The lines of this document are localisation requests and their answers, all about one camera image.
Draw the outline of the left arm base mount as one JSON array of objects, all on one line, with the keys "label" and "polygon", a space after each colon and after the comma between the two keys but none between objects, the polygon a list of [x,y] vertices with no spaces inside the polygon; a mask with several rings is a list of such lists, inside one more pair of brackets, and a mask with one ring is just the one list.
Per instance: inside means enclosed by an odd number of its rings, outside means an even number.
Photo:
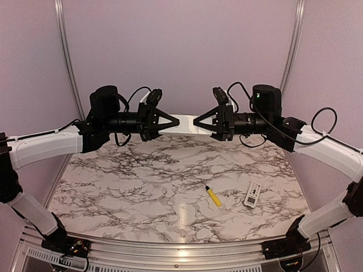
[{"label": "left arm base mount", "polygon": [[59,241],[43,240],[41,247],[65,256],[86,258],[90,250],[90,244],[90,240],[67,236]]}]

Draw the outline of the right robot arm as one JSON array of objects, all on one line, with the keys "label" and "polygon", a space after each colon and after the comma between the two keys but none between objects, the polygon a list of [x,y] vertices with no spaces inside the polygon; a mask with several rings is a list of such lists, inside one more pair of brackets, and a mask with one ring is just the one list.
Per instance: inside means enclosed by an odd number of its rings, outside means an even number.
[{"label": "right robot arm", "polygon": [[234,135],[260,134],[285,151],[314,158],[347,176],[351,183],[338,197],[314,211],[297,218],[281,241],[281,249],[292,254],[312,235],[334,227],[353,216],[362,216],[362,150],[317,131],[312,124],[294,117],[283,117],[281,91],[257,84],[248,95],[250,113],[237,113],[228,102],[228,91],[213,88],[218,106],[196,117],[193,124],[211,131],[218,141],[230,141]]}]

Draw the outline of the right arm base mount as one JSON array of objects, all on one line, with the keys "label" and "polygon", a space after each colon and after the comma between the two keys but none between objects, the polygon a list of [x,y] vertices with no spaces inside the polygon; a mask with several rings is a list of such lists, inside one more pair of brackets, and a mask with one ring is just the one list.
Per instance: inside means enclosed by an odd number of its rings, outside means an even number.
[{"label": "right arm base mount", "polygon": [[282,239],[265,241],[261,244],[261,247],[265,259],[271,260],[309,251],[311,249],[311,244],[308,240],[297,242],[293,238],[285,237]]}]

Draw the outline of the yellow handled screwdriver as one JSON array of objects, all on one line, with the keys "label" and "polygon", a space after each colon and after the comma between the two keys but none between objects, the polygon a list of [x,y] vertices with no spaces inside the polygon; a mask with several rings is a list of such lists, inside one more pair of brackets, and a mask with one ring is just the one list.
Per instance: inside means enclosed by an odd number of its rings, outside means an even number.
[{"label": "yellow handled screwdriver", "polygon": [[212,189],[205,185],[205,190],[208,193],[208,195],[210,196],[211,200],[213,201],[213,203],[217,206],[217,207],[221,207],[222,203],[219,200],[219,198],[215,195],[214,191],[212,191]]}]

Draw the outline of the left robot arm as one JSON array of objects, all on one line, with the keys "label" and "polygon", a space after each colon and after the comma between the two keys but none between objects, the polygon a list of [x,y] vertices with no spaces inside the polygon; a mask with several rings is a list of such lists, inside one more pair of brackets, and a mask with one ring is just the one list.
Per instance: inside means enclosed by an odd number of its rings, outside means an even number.
[{"label": "left robot arm", "polygon": [[67,252],[72,243],[65,227],[23,191],[16,170],[60,155],[96,151],[110,140],[112,133],[139,134],[143,141],[158,138],[159,131],[180,124],[177,118],[157,108],[161,97],[162,90],[154,89],[139,104],[137,112],[130,112],[129,103],[116,86],[103,86],[90,95],[91,109],[84,121],[11,139],[1,133],[1,202],[32,223],[59,252]]}]

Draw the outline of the large white remote control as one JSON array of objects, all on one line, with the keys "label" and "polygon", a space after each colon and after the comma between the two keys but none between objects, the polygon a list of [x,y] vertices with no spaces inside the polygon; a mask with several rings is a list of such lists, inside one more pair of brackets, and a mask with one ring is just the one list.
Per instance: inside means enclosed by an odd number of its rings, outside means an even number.
[{"label": "large white remote control", "polygon": [[186,114],[172,114],[173,117],[179,120],[179,125],[170,127],[168,129],[160,130],[158,133],[161,135],[182,135],[182,136],[211,136],[212,132],[195,126],[193,120],[197,118],[197,115]]}]

